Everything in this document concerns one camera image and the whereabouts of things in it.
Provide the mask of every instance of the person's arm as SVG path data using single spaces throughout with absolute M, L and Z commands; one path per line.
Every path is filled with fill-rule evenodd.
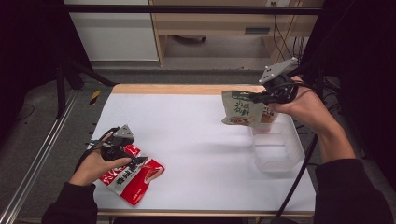
M 130 161 L 130 158 L 104 161 L 99 149 L 94 150 L 78 167 L 70 180 L 64 183 L 56 203 L 49 206 L 41 223 L 95 224 L 98 208 L 93 199 L 95 185 L 92 182 L 105 172 L 121 167 Z
M 344 129 L 312 90 L 299 87 L 293 102 L 269 107 L 291 115 L 318 135 L 324 164 L 316 170 L 318 195 L 314 223 L 393 224 L 388 203 L 356 159 Z

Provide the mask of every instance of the white cabinet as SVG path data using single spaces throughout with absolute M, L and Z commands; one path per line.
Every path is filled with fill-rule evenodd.
M 67 5 L 148 5 L 147 0 L 64 0 Z M 70 13 L 91 61 L 158 61 L 148 13 Z

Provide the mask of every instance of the robotic arm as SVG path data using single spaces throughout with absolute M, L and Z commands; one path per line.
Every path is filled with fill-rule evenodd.
M 271 66 L 265 66 L 265 71 L 259 82 L 265 90 L 260 93 L 253 93 L 250 99 L 254 103 L 271 103 L 286 104 L 293 101 L 297 95 L 298 86 L 301 82 L 292 80 L 285 70 L 297 62 L 297 58 L 291 58 L 282 63 L 276 63 Z

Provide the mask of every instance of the wooden table edge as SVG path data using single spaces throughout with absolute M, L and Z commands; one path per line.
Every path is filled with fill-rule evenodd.
M 118 94 L 202 94 L 220 95 L 222 91 L 261 92 L 260 85 L 208 85 L 208 84 L 118 84 L 113 93 Z

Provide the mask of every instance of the aluminum rail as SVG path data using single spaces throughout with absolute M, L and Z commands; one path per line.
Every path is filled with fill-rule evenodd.
M 47 135 L 46 140 L 35 156 L 35 160 L 30 166 L 29 170 L 26 172 L 20 186 L 12 197 L 11 201 L 8 203 L 6 209 L 0 216 L 0 224 L 10 224 L 13 223 L 16 219 L 18 213 L 23 206 L 24 201 L 26 200 L 30 190 L 32 189 L 33 184 L 35 183 L 38 175 L 41 171 L 41 168 L 44 165 L 48 155 L 50 154 L 53 145 L 55 144 L 56 139 L 58 138 L 59 133 L 61 132 L 62 127 L 64 126 L 70 111 L 73 108 L 73 105 L 77 99 L 78 91 L 72 91 L 69 96 L 67 102 L 67 108 L 59 119 L 56 119 L 49 134 Z
M 145 5 L 52 5 L 44 9 L 63 9 L 83 13 L 192 13 L 192 14 L 271 14 L 332 15 L 335 9 L 321 7 L 237 7 L 237 6 L 145 6 Z

